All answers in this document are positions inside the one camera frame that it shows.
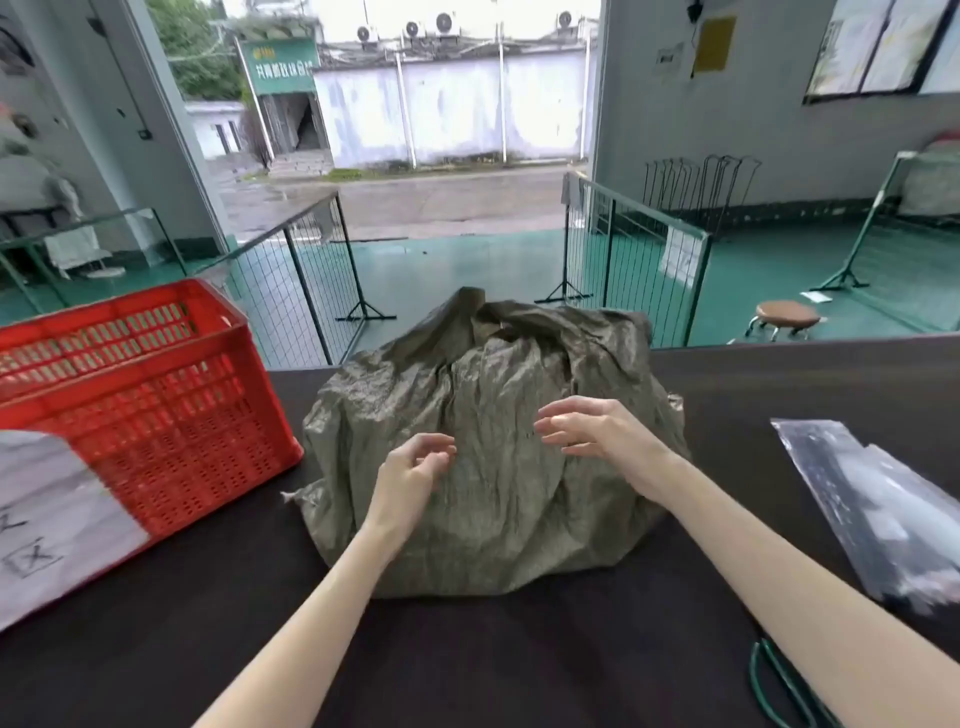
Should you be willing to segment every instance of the pole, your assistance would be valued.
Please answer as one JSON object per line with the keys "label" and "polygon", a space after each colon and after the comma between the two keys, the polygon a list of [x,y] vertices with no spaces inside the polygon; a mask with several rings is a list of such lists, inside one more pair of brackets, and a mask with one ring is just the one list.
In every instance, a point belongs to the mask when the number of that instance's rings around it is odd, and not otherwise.
{"label": "pole", "polygon": [[403,82],[403,66],[400,63],[400,54],[394,53],[396,59],[396,83],[400,87],[400,112],[403,114],[403,131],[407,137],[407,149],[410,152],[410,164],[417,169],[417,149],[414,143],[414,125],[410,119],[410,110],[407,107],[407,86]]}
{"label": "pole", "polygon": [[496,32],[496,42],[500,48],[500,142],[502,145],[503,163],[507,163],[507,70],[503,62],[503,21]]}
{"label": "pole", "polygon": [[580,159],[587,156],[587,92],[590,88],[590,27],[585,21],[587,29],[587,53],[584,61],[584,107],[580,114]]}
{"label": "pole", "polygon": [[607,307],[607,291],[610,290],[610,261],[613,257],[613,216],[616,214],[616,200],[610,200],[610,221],[607,224],[607,271],[603,277],[603,306]]}
{"label": "pole", "polygon": [[180,270],[183,271],[184,277],[189,274],[186,272],[186,262],[183,260],[183,255],[180,254],[180,248],[177,247],[177,243],[173,241],[173,238],[170,237],[170,234],[167,232],[166,227],[163,225],[163,222],[160,220],[160,216],[156,214],[156,210],[152,207],[150,208],[151,213],[154,215],[156,220],[156,225],[160,228],[160,232],[163,233],[163,239],[167,241],[167,244],[173,249],[174,255],[177,257],[177,263],[180,264]]}
{"label": "pole", "polygon": [[294,247],[294,239],[290,236],[290,228],[283,227],[283,237],[287,241],[287,247],[290,249],[290,257],[294,259],[294,268],[297,270],[297,278],[300,280],[300,288],[303,291],[303,297],[306,299],[306,307],[310,311],[310,318],[313,319],[313,327],[317,330],[317,336],[320,337],[320,346],[324,350],[327,364],[333,364],[330,357],[330,350],[326,347],[324,339],[324,330],[320,326],[320,316],[317,315],[317,309],[313,306],[313,299],[310,297],[310,291],[306,287],[306,276],[303,274],[303,267],[300,265],[300,256],[297,255],[297,249]]}
{"label": "pole", "polygon": [[263,111],[260,110],[260,100],[256,96],[256,91],[253,90],[253,79],[250,76],[250,69],[247,67],[247,59],[244,58],[243,51],[240,49],[240,38],[234,36],[233,45],[237,49],[237,56],[240,57],[240,65],[243,66],[243,75],[247,79],[247,86],[250,88],[250,93],[253,97],[253,108],[256,109],[256,120],[260,123],[263,142],[267,145],[267,157],[270,158],[270,162],[273,162],[276,158],[276,155],[274,155],[274,145],[270,143],[270,135],[267,133],[267,123],[263,120]]}
{"label": "pole", "polygon": [[560,295],[566,301],[566,252],[570,241],[570,205],[564,208],[564,277],[561,279]]}
{"label": "pole", "polygon": [[707,272],[707,262],[710,257],[710,249],[713,247],[713,236],[707,235],[701,243],[702,253],[700,255],[700,267],[697,269],[697,277],[693,280],[693,299],[690,301],[690,315],[686,319],[684,328],[684,342],[682,346],[690,345],[690,332],[693,330],[693,317],[697,315],[697,305],[700,303],[700,291],[704,287],[704,274]]}
{"label": "pole", "polygon": [[357,297],[360,299],[360,311],[364,319],[370,318],[367,313],[367,299],[363,297],[363,288],[360,287],[360,276],[357,275],[357,264],[353,260],[353,249],[350,246],[350,236],[347,235],[347,218],[344,217],[344,208],[340,204],[340,193],[337,192],[337,214],[340,215],[340,226],[344,229],[344,242],[347,244],[347,255],[350,258],[350,270],[353,271],[353,282],[357,286]]}
{"label": "pole", "polygon": [[856,258],[856,254],[860,252],[860,247],[863,245],[864,238],[867,237],[867,231],[874,223],[876,211],[880,209],[880,206],[883,205],[883,201],[887,199],[888,188],[890,187],[890,183],[893,181],[894,176],[897,174],[897,170],[900,168],[900,163],[904,159],[912,159],[916,155],[916,152],[897,152],[897,158],[894,159],[893,166],[890,167],[890,171],[887,173],[887,177],[883,181],[880,191],[877,192],[876,197],[874,197],[874,203],[870,207],[870,212],[867,213],[867,219],[864,221],[863,227],[860,228],[859,235],[856,236],[856,241],[853,243],[853,248],[850,251],[850,254],[847,255],[847,259],[843,261],[843,267],[816,288],[811,288],[811,291],[840,290],[843,288],[847,278],[853,279],[854,288],[866,288],[868,285],[870,285],[869,283],[864,283],[863,281],[859,280],[853,273],[853,259]]}

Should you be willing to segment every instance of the concrete wall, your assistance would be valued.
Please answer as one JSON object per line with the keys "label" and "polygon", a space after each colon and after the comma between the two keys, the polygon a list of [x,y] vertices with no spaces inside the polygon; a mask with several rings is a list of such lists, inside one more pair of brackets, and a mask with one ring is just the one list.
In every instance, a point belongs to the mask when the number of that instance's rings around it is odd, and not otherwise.
{"label": "concrete wall", "polygon": [[419,164],[499,154],[498,59],[407,63],[403,73]]}
{"label": "concrete wall", "polygon": [[[596,54],[591,49],[591,77]],[[578,158],[583,121],[584,48],[508,56],[507,153]],[[407,61],[404,85],[418,164],[500,155],[499,59]],[[315,74],[330,149],[338,167],[407,161],[395,67]],[[588,89],[589,151],[593,82]]]}
{"label": "concrete wall", "polygon": [[314,79],[338,167],[407,159],[395,68],[351,68]]}
{"label": "concrete wall", "polygon": [[[233,126],[236,127],[237,135],[239,136],[243,130],[242,109],[237,111],[218,111],[194,109],[192,106],[188,106],[187,114],[193,123],[193,131],[197,135],[197,143],[200,144],[200,151],[203,153],[204,158],[213,159],[231,152],[241,151],[241,147],[237,145],[236,139],[233,138],[233,132],[230,130],[230,122],[233,122]],[[224,136],[227,138],[227,149],[224,149],[223,141],[217,133],[217,125],[220,125],[224,130]]]}
{"label": "concrete wall", "polygon": [[[690,78],[691,26],[675,0],[610,2],[596,179],[642,192],[643,162],[753,155],[763,161],[751,202],[870,198],[901,149],[960,125],[960,95],[802,100],[833,0],[707,0],[734,14],[727,69]],[[657,50],[684,43],[679,72],[654,69]]]}

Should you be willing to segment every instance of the hand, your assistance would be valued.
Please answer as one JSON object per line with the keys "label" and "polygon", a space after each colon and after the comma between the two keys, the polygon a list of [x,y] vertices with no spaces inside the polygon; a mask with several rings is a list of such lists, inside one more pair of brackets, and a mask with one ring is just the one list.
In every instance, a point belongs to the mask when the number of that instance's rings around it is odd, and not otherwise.
{"label": "hand", "polygon": [[361,530],[384,538],[391,556],[396,555],[420,521],[437,477],[456,454],[453,438],[436,432],[414,435],[391,450],[377,473]]}
{"label": "hand", "polygon": [[665,470],[675,455],[617,400],[567,397],[537,413],[534,429],[566,455],[602,457],[634,490],[663,504]]}

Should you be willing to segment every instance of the table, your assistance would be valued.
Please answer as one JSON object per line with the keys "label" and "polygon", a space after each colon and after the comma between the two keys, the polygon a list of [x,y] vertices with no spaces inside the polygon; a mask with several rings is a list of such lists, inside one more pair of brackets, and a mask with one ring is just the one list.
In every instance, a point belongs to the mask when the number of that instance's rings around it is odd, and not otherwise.
{"label": "table", "polygon": [[[960,338],[930,336],[655,352],[654,367],[685,397],[701,467],[853,582],[769,418],[845,420],[956,495],[942,428],[960,405],[958,360]],[[327,376],[272,373],[295,429]],[[0,634],[0,724],[190,725],[323,577],[280,497],[314,477],[305,460]],[[958,625],[949,610],[914,626],[957,658]],[[668,519],[611,569],[493,598],[372,603],[318,725],[759,728],[746,680],[754,638]]]}

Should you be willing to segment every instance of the stool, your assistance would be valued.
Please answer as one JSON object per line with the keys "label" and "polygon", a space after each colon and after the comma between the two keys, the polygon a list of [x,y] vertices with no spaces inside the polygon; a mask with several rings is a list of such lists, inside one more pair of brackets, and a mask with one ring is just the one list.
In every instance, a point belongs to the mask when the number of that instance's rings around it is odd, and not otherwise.
{"label": "stool", "polygon": [[796,336],[805,332],[804,338],[810,337],[810,328],[820,323],[821,316],[815,309],[796,301],[764,301],[756,307],[756,316],[750,320],[744,336],[750,336],[754,324],[760,323],[760,328],[769,324],[774,328],[770,341],[777,341],[777,334],[781,328],[790,328],[790,335]]}

